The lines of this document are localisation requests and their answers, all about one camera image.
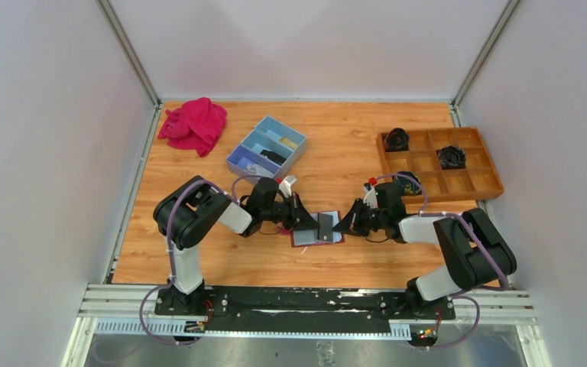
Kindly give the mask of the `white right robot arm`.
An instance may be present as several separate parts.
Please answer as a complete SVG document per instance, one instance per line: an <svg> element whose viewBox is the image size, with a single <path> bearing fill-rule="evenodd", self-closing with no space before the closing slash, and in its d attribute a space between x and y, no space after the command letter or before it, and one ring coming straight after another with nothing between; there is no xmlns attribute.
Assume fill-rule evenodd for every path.
<svg viewBox="0 0 587 367"><path fill-rule="evenodd" d="M401 188L393 182L372 184L333 229L363 238L382 229L388 240L398 243L439 246L445 264L408 281L404 296L409 306L489 289L492 281L498 281L499 291L506 291L509 275L517 270L514 253L484 210L409 214Z"/></svg>

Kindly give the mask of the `dark card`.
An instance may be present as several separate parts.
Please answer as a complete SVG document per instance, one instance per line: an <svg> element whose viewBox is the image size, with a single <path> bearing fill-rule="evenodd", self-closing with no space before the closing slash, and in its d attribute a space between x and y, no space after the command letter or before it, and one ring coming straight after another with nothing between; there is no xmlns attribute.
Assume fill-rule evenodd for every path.
<svg viewBox="0 0 587 367"><path fill-rule="evenodd" d="M319 228L317 230L317 239L322 243L334 243L333 236L333 216L328 213L319 213L317 216Z"/></svg>

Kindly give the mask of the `red leather card holder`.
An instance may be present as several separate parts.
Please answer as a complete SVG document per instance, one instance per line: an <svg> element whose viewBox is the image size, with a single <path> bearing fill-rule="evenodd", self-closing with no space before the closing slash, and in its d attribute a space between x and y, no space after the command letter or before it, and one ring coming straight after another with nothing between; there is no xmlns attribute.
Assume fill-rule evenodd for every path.
<svg viewBox="0 0 587 367"><path fill-rule="evenodd" d="M332 217L332 226L339 223L342 218L338 210L311 213L311 216L318 220L318 215L327 215ZM290 233L290 246L292 248L306 248L317 245L333 245L345 242L345 235L341 232L333 232L331 239L321 239L318 229L296 230Z"/></svg>

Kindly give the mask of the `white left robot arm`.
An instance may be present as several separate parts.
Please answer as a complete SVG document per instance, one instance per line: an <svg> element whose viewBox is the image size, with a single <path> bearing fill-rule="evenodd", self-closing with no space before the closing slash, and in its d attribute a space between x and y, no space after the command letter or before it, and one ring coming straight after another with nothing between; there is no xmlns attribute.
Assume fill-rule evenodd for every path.
<svg viewBox="0 0 587 367"><path fill-rule="evenodd" d="M160 201L153 218L167 243L167 286L186 296L203 287L199 245L217 223L245 238L258 232L263 222L275 223L288 232L319 229L298 193L284 184L284 180L259 177L248 197L237 199L195 176Z"/></svg>

